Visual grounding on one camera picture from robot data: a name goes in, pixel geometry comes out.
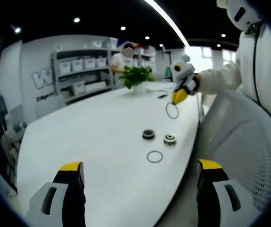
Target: potted plant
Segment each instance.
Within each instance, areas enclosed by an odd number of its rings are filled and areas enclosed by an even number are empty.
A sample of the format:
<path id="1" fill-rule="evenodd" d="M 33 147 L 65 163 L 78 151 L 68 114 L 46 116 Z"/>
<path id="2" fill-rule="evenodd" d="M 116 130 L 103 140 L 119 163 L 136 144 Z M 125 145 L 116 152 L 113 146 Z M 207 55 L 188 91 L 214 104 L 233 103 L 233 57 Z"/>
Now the potted plant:
<path id="1" fill-rule="evenodd" d="M 146 67 L 124 67 L 124 73 L 119 79 L 124 80 L 124 86 L 128 89 L 133 88 L 135 93 L 143 93 L 146 91 L 146 81 L 155 81 L 151 75 L 151 69 Z"/>

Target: metal bearing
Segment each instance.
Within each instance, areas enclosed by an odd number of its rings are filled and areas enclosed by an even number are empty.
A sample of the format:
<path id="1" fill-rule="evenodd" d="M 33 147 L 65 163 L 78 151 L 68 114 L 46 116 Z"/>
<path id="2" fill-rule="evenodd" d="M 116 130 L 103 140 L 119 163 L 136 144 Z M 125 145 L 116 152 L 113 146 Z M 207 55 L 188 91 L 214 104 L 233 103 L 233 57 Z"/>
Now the metal bearing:
<path id="1" fill-rule="evenodd" d="M 143 138 L 145 140 L 151 140 L 151 139 L 154 138 L 154 136 L 155 136 L 155 134 L 154 134 L 154 131 L 152 129 L 146 129 L 143 132 Z"/>
<path id="2" fill-rule="evenodd" d="M 176 143 L 176 138 L 174 135 L 171 135 L 171 134 L 167 134 L 165 135 L 164 137 L 164 143 L 167 144 L 167 145 L 173 145 Z"/>

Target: white wall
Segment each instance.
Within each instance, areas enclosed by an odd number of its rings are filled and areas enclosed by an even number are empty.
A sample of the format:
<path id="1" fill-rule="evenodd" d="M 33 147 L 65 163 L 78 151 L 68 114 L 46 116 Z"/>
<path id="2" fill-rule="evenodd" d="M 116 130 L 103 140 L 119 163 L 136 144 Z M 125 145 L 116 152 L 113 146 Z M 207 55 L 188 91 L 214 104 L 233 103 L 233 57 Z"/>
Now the white wall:
<path id="1" fill-rule="evenodd" d="M 82 50 L 84 44 L 95 39 L 96 36 L 88 35 L 61 35 L 44 39 L 34 40 L 23 44 L 21 52 L 20 82 L 25 109 L 25 120 L 31 123 L 36 120 L 35 105 L 36 97 L 54 92 L 51 74 L 51 53 L 59 46 L 61 51 Z M 35 85 L 33 76 L 41 77 L 38 82 L 42 86 Z"/>
<path id="2" fill-rule="evenodd" d="M 0 57 L 0 94 L 8 111 L 22 104 L 19 78 L 21 48 L 22 41 L 19 41 L 4 49 Z"/>

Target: white helmet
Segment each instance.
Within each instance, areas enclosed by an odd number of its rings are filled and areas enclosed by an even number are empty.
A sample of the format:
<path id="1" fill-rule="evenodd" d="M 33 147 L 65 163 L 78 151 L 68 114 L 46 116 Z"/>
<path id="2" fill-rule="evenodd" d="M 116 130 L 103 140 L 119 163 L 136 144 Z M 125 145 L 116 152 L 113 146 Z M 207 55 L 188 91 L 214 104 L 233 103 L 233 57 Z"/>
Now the white helmet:
<path id="1" fill-rule="evenodd" d="M 231 22 L 244 32 L 262 20 L 246 0 L 217 0 L 217 6 L 227 9 L 227 15 Z"/>

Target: oval table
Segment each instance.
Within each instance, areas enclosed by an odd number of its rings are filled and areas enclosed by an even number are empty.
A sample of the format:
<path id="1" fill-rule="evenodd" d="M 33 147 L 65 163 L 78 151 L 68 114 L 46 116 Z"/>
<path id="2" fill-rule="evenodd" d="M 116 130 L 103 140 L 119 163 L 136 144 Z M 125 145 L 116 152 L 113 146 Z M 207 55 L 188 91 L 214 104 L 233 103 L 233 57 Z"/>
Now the oval table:
<path id="1" fill-rule="evenodd" d="M 150 91 L 143 95 L 123 88 L 94 96 L 27 127 L 17 169 L 22 214 L 35 192 L 53 181 L 59 167 L 82 161 L 87 227 L 156 224 L 187 167 L 198 127 L 201 94 L 179 104 L 179 117 L 173 120 L 165 106 L 174 84 L 155 82 L 147 87 Z M 167 97 L 158 98 L 166 92 Z M 169 109 L 176 114 L 173 107 Z M 154 130 L 153 140 L 143 139 L 145 129 Z M 168 133 L 175 135 L 176 145 L 164 144 Z M 154 150 L 163 155 L 158 163 L 147 160 L 147 154 Z M 151 159 L 158 159 L 157 155 L 154 153 Z"/>

